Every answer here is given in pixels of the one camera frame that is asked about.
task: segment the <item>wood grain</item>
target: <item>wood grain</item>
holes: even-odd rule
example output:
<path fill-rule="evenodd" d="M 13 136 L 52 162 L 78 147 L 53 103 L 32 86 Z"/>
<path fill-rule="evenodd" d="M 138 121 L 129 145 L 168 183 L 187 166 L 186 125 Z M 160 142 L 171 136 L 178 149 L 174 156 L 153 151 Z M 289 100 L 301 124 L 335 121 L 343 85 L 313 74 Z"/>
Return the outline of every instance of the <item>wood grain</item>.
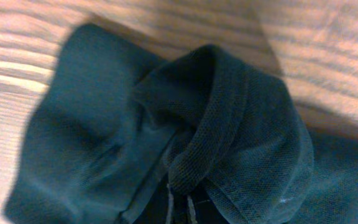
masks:
<path fill-rule="evenodd" d="M 0 211 L 26 122 L 86 21 L 168 59 L 218 44 L 284 79 L 309 126 L 358 138 L 358 0 L 0 0 Z"/>

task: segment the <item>dark green fabric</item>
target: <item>dark green fabric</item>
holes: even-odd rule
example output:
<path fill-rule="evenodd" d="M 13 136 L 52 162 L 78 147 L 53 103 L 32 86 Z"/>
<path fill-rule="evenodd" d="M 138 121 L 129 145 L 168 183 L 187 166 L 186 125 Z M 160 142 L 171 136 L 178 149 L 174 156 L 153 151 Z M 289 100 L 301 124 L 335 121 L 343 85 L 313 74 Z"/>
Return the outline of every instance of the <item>dark green fabric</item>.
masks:
<path fill-rule="evenodd" d="M 6 216 L 134 223 L 166 174 L 228 223 L 358 223 L 358 142 L 308 131 L 281 80 L 213 45 L 168 62 L 80 27 L 28 125 Z"/>

